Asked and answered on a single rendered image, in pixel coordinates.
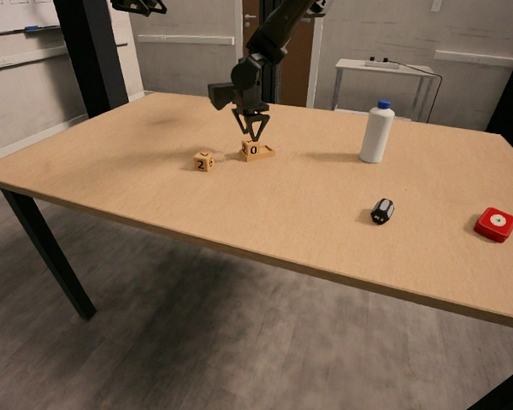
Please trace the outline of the white bottle with blue cap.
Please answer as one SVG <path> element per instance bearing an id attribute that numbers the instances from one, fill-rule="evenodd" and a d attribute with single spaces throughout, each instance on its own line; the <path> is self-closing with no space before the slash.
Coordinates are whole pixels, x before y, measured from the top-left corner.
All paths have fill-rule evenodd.
<path id="1" fill-rule="evenodd" d="M 391 102 L 379 100 L 378 106 L 369 111 L 369 118 L 364 133 L 359 158 L 367 163 L 379 163 L 386 147 L 394 113 L 390 110 Z"/>

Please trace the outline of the beige number cube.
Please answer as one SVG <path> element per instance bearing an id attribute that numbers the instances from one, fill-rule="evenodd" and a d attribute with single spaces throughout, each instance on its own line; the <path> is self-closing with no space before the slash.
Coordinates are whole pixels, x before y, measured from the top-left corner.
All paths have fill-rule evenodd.
<path id="1" fill-rule="evenodd" d="M 243 139 L 242 140 L 242 151 L 247 156 L 260 154 L 260 143 L 258 141 L 253 143 L 251 138 Z"/>
<path id="2" fill-rule="evenodd" d="M 214 155 L 210 152 L 200 151 L 194 157 L 195 170 L 208 172 L 214 166 Z"/>

